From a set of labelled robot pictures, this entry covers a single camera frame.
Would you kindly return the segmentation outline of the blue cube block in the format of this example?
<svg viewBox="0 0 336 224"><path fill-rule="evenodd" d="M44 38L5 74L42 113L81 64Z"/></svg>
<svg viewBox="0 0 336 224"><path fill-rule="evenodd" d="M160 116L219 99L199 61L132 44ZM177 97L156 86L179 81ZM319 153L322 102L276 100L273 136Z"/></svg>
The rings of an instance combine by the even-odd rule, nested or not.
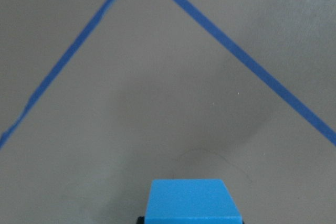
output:
<svg viewBox="0 0 336 224"><path fill-rule="evenodd" d="M144 223L243 223L220 179L155 179Z"/></svg>

